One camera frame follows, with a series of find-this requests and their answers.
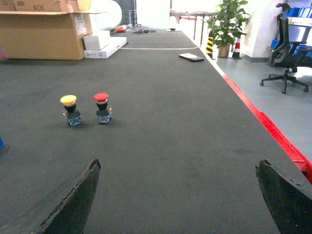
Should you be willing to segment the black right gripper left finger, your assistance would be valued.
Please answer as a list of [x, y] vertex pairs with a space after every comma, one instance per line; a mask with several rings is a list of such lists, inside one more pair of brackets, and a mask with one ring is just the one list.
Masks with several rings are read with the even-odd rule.
[[94, 159], [29, 210], [0, 228], [2, 234], [82, 234], [98, 186], [101, 165]]

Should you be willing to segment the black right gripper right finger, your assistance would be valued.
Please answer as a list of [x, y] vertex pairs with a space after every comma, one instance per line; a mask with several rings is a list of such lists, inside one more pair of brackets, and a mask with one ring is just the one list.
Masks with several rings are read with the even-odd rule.
[[266, 159], [255, 168], [267, 208], [282, 234], [312, 232], [312, 185], [295, 179]]

